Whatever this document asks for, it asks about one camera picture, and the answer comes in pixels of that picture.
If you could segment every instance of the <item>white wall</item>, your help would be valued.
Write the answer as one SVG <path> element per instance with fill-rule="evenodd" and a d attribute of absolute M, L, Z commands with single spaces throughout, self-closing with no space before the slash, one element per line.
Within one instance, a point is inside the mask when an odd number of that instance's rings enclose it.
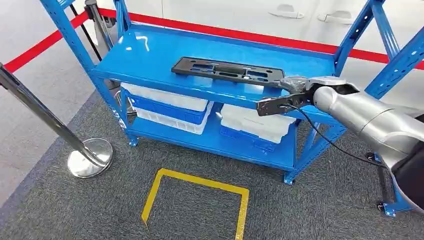
<path fill-rule="evenodd" d="M 97 0 L 102 8 L 114 9 L 112 0 Z M 203 24 L 251 33 L 338 45 L 350 25 L 323 22 L 319 14 L 350 11 L 355 19 L 366 0 L 126 0 L 128 11 L 154 17 Z M 84 0 L 77 5 L 83 6 Z M 275 16 L 279 5 L 292 5 L 303 18 Z M 424 26 L 424 0 L 387 0 L 384 10 L 403 47 Z M 383 53 L 385 48 L 373 20 L 359 39 L 356 49 Z M 360 88 L 385 64 L 349 58 L 342 77 Z M 424 109 L 424 71 L 414 69 L 383 100 L 387 103 Z"/>

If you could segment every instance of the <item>blue storage bin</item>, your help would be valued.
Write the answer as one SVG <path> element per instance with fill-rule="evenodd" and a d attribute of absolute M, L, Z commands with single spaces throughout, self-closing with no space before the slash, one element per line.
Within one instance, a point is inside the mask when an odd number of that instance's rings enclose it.
<path fill-rule="evenodd" d="M 278 145 L 275 142 L 262 139 L 258 137 L 257 135 L 254 135 L 245 131 L 238 131 L 238 130 L 235 130 L 226 126 L 222 126 L 222 125 L 219 130 L 219 133 L 221 133 L 221 135 L 230 137 L 232 139 L 236 139 L 238 141 L 244 141 L 245 143 L 250 143 L 254 147 L 263 149 L 268 152 L 274 152 L 276 149 L 276 146 Z"/>
<path fill-rule="evenodd" d="M 144 109 L 196 125 L 202 123 L 207 112 L 206 108 L 204 111 L 194 111 L 132 94 L 129 95 L 129 98 L 131 99 L 132 106 L 135 108 Z"/>

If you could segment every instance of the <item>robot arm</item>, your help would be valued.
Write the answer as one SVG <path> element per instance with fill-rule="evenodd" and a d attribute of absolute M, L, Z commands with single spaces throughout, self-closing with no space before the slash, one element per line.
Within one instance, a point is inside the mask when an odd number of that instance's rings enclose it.
<path fill-rule="evenodd" d="M 256 110 L 260 116 L 287 113 L 289 105 L 314 105 L 357 134 L 379 155 L 401 195 L 424 213 L 424 123 L 337 77 L 307 79 L 302 92 L 263 99 Z"/>

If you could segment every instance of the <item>red barrier tape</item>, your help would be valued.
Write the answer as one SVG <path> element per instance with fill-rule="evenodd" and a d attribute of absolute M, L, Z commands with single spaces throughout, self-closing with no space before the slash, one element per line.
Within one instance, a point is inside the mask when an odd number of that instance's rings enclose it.
<path fill-rule="evenodd" d="M 106 17 L 110 17 L 110 18 L 116 17 L 115 10 L 100 8 L 99 12 L 101 15 Z M 269 35 L 263 35 L 258 33 L 231 30 L 231 29 L 225 29 L 225 28 L 214 27 L 214 26 L 207 26 L 207 25 L 201 25 L 201 24 L 195 24 L 195 23 L 189 23 L 189 22 L 183 22 L 183 21 L 164 19 L 164 18 L 159 18 L 154 16 L 146 16 L 146 15 L 141 15 L 141 14 L 136 14 L 131 12 L 129 13 L 129 18 L 132 21 L 146 23 L 146 24 L 154 24 L 154 25 L 159 25 L 159 26 L 164 26 L 164 27 L 169 27 L 174 29 L 193 31 L 197 33 L 210 34 L 210 35 L 246 40 L 246 41 L 257 42 L 257 43 L 277 45 L 277 46 L 286 47 L 286 48 L 309 50 L 309 51 L 326 53 L 326 54 L 334 54 L 338 48 L 338 46 L 329 45 L 329 44 L 316 43 L 316 42 L 310 42 L 310 41 L 301 41 L 301 40 L 294 40 L 294 39 L 289 39 L 284 37 L 269 36 Z M 383 64 L 387 64 L 389 62 L 389 57 L 386 54 L 358 50 L 358 49 L 352 49 L 352 51 L 350 51 L 349 57 L 367 60 L 367 61 L 373 61 L 377 63 L 383 63 Z M 420 62 L 419 64 L 415 66 L 415 68 L 424 70 L 424 62 L 423 61 Z"/>
<path fill-rule="evenodd" d="M 116 17 L 115 10 L 99 8 L 99 12 L 101 15 L 106 17 L 110 17 L 110 18 Z M 164 18 L 141 15 L 141 14 L 136 14 L 131 12 L 129 13 L 129 17 L 131 18 L 131 20 L 136 22 L 141 22 L 141 23 L 154 24 L 154 25 L 159 25 L 159 26 L 164 26 L 164 27 L 169 27 L 174 29 L 181 29 L 181 30 L 193 31 L 197 33 L 211 34 L 211 35 L 222 36 L 227 38 L 240 39 L 240 40 L 264 43 L 264 44 L 271 44 L 271 45 L 276 45 L 276 46 L 281 46 L 286 48 L 302 49 L 302 50 L 308 50 L 308 51 L 314 51 L 314 52 L 320 52 L 320 53 L 326 53 L 326 54 L 334 54 L 338 48 L 338 46 L 329 45 L 329 44 L 294 40 L 294 39 L 289 39 L 284 37 L 269 36 L 269 35 L 263 35 L 258 33 L 238 31 L 238 30 L 230 30 L 230 29 L 225 29 L 220 27 L 164 19 Z M 74 19 L 72 19 L 70 22 L 74 28 L 77 28 L 81 26 L 87 19 L 88 19 L 87 13 L 83 12 L 79 14 L 78 16 L 76 16 Z M 22 53 L 20 56 L 6 63 L 4 67 L 9 72 L 13 73 L 19 68 L 21 68 L 23 65 L 27 64 L 29 61 L 31 61 L 32 59 L 40 55 L 42 52 L 50 48 L 53 44 L 57 43 L 60 39 L 62 39 L 62 35 L 58 30 L 56 30 L 55 32 L 50 34 L 48 37 L 46 37 L 45 39 L 43 39 L 42 41 L 40 41 L 39 43 L 31 47 L 29 50 Z M 385 54 L 358 50 L 358 49 L 352 49 L 352 51 L 350 51 L 349 57 L 367 60 L 367 61 L 373 61 L 377 63 L 383 63 L 383 64 L 387 64 L 389 62 L 389 58 Z M 415 68 L 424 70 L 424 61 L 417 64 Z"/>
<path fill-rule="evenodd" d="M 89 16 L 86 12 L 81 13 L 70 21 L 74 28 L 81 26 Z M 42 52 L 50 48 L 53 44 L 57 43 L 62 39 L 62 34 L 59 30 L 56 30 L 48 37 L 44 38 L 42 41 L 31 47 L 28 51 L 22 53 L 20 56 L 16 57 L 12 61 L 6 63 L 4 67 L 11 73 L 20 69 L 23 65 L 27 64 L 29 61 L 40 55 Z"/>

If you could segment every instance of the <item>stanchion base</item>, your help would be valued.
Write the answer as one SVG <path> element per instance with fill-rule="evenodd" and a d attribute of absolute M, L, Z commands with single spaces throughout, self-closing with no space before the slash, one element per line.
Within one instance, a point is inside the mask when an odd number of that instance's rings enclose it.
<path fill-rule="evenodd" d="M 105 163 L 104 167 L 98 167 L 89 162 L 79 151 L 71 152 L 67 159 L 67 168 L 75 177 L 86 179 L 109 168 L 113 160 L 114 149 L 111 143 L 103 138 L 91 138 L 83 143 L 97 158 Z"/>

